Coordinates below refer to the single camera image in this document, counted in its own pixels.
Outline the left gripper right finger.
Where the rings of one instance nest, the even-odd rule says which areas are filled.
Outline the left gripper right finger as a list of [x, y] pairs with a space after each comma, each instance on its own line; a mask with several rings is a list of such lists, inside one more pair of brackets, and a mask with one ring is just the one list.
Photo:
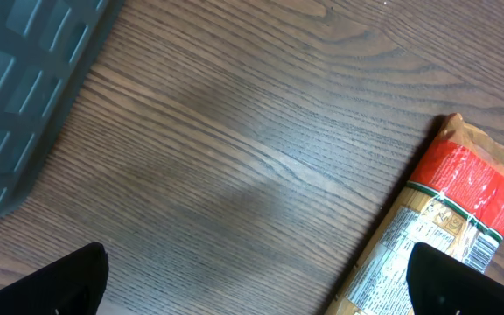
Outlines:
[[504, 315], [504, 285], [418, 242], [406, 281], [415, 315]]

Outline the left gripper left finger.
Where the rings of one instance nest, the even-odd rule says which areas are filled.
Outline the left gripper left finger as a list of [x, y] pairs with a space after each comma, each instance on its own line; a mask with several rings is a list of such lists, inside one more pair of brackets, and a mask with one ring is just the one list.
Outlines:
[[95, 315], [109, 277], [104, 246], [92, 242], [0, 290], [0, 315]]

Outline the brown biscuit packet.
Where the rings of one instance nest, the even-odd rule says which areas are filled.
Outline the brown biscuit packet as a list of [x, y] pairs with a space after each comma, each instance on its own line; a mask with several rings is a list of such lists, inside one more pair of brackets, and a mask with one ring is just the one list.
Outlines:
[[485, 272], [503, 239], [504, 145], [451, 114], [327, 313], [411, 314], [406, 276], [416, 243]]

